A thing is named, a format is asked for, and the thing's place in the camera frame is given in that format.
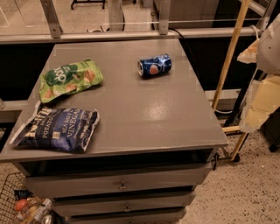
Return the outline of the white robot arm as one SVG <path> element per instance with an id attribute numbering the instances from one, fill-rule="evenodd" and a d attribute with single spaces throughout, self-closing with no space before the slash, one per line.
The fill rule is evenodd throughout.
<path id="1" fill-rule="evenodd" d="M 256 64 L 267 74 L 280 74 L 280 13 L 260 37 Z"/>

